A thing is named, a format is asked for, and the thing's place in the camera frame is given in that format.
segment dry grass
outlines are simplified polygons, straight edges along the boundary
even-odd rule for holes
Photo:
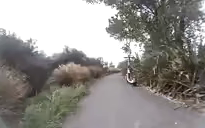
[[[99,78],[103,74],[103,68],[99,66],[88,66],[92,78]]]
[[[29,89],[19,79],[8,78],[8,72],[0,69],[0,116],[6,125],[16,128],[19,127],[24,109],[24,102],[21,99]]]
[[[98,78],[102,71],[101,68],[96,66],[85,67],[69,63],[56,68],[53,72],[53,78],[60,85],[70,86],[76,83],[85,83],[92,77]]]

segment road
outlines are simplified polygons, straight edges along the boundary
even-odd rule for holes
[[[205,114],[128,85],[120,74],[98,80],[63,128],[205,128]]]

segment overcast sky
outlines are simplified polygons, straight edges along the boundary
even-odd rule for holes
[[[115,10],[82,0],[0,0],[0,28],[34,38],[51,55],[64,45],[117,64],[125,54],[105,28]]]

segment tall grass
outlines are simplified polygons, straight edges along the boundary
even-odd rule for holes
[[[30,101],[24,115],[24,128],[61,128],[65,116],[77,108],[81,97],[87,94],[85,86],[64,87],[42,93]]]

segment green grass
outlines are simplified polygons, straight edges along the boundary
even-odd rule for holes
[[[30,99],[24,114],[24,128],[61,128],[64,118],[75,111],[87,94],[85,86],[54,88]]]

